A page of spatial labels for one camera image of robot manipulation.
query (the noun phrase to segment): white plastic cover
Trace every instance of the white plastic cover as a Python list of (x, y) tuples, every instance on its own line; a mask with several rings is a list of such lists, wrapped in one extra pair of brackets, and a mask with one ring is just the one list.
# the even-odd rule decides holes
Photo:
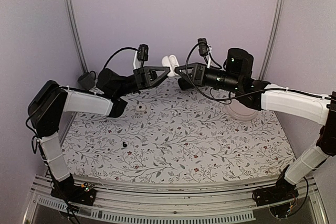
[[(285, 89), (275, 84), (267, 85), (266, 89), (268, 88)], [(261, 95), (261, 108), (263, 110), (273, 110), (297, 115), (321, 125), (325, 125), (327, 121), (329, 113), (327, 104), (330, 104), (329, 100), (289, 91), (266, 91)]]
[(68, 92), (63, 112), (84, 112), (109, 115), (113, 106), (111, 100), (97, 95), (66, 90)]
[(51, 136), (42, 137), (39, 139), (40, 145), (46, 156), (50, 170), (57, 181), (62, 181), (70, 176), (67, 164), (63, 158), (61, 146), (59, 144), (58, 132)]

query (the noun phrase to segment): white wall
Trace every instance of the white wall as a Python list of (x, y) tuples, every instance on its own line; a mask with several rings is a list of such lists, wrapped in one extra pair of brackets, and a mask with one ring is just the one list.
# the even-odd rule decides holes
[(81, 74), (64, 0), (0, 0), (0, 223), (20, 223), (36, 173), (27, 107), (44, 83)]
[[(336, 0), (285, 0), (267, 80), (315, 93), (336, 91)], [(320, 126), (279, 115), (296, 156)], [(314, 173), (330, 223), (336, 223), (336, 158)]]
[[(218, 62), (230, 47), (255, 56), (258, 76), (276, 0), (73, 0), (78, 30), (90, 69), (100, 71), (121, 47), (149, 45), (148, 66), (175, 54), (184, 65), (197, 38), (206, 37)], [(120, 74), (132, 74), (132, 52), (111, 61)], [(196, 53), (191, 62), (202, 59)]]

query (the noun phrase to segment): table surface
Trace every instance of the table surface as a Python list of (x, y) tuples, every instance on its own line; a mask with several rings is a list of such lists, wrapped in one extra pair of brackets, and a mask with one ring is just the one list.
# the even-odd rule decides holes
[(124, 99), (127, 108), (117, 119), (76, 115), (62, 145), (71, 173), (144, 183), (222, 182), (279, 174), (295, 158), (273, 112), (235, 120), (225, 105), (180, 90), (175, 79)]

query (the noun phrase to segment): clear plastic lid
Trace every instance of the clear plastic lid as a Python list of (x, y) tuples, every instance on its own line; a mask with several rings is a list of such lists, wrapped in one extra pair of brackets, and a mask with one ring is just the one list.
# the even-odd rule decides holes
[(258, 115), (258, 111), (245, 107), (237, 100), (232, 100), (230, 105), (224, 106), (223, 112), (229, 114), (234, 119), (244, 122), (251, 121)]

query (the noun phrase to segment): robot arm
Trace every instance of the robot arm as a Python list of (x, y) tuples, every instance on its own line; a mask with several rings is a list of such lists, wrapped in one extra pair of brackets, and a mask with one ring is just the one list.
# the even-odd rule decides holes
[(148, 46), (140, 45), (134, 56), (137, 64), (133, 75), (124, 77), (104, 68), (97, 81), (97, 88), (104, 94), (61, 87), (48, 81), (28, 107), (43, 161), (49, 167), (54, 181), (51, 195), (65, 201), (93, 205), (96, 191), (92, 184), (76, 186), (63, 158), (58, 136), (58, 125), (63, 112), (86, 112), (111, 118), (122, 115), (127, 102), (121, 99), (129, 93), (150, 89), (161, 84), (171, 71), (169, 67), (144, 67), (148, 59)]
[[(202, 44), (206, 45), (203, 51), (209, 48), (206, 41)], [(202, 56), (202, 47), (200, 43), (198, 45)], [(248, 108), (292, 114), (323, 126), (320, 138), (282, 171), (274, 187), (257, 189), (254, 193), (258, 206), (287, 200), (293, 195), (297, 197), (296, 184), (329, 156), (336, 155), (336, 92), (332, 95), (311, 94), (254, 80), (251, 78), (253, 56), (239, 48), (229, 49), (225, 70), (210, 68), (202, 63), (188, 64), (192, 51), (186, 65), (175, 68), (175, 72), (181, 76), (179, 86), (182, 90), (196, 88), (207, 98), (217, 101), (228, 99), (211, 98), (198, 87), (227, 90), (235, 93), (235, 99)]]

